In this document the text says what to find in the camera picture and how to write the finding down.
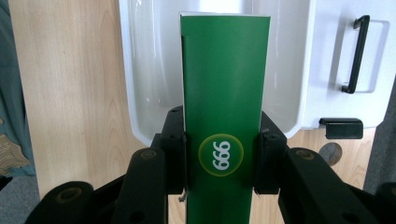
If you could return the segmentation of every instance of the metal bolt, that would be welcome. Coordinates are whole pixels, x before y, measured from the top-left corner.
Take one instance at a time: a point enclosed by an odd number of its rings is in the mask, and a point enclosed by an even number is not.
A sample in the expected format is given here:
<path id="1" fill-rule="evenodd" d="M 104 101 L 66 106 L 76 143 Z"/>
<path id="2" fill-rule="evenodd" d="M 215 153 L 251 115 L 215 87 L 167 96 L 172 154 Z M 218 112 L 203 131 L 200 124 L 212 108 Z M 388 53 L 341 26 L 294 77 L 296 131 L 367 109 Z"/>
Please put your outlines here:
<path id="1" fill-rule="evenodd" d="M 312 161 L 315 158 L 314 154 L 312 154 L 310 151 L 307 151 L 307 150 L 297 150 L 296 154 L 301 159 L 308 160 L 308 161 Z"/>
<path id="2" fill-rule="evenodd" d="M 279 138 L 279 135 L 273 133 L 273 134 L 270 135 L 270 138 L 277 139 L 277 138 Z"/>
<path id="3" fill-rule="evenodd" d="M 157 153 L 153 150 L 145 150 L 140 154 L 140 157 L 142 157 L 143 159 L 151 159 L 155 156 L 157 156 Z"/>
<path id="4" fill-rule="evenodd" d="M 70 187 L 68 189 L 62 190 L 56 196 L 57 203 L 70 203 L 77 199 L 82 193 L 82 189 L 78 187 Z"/>

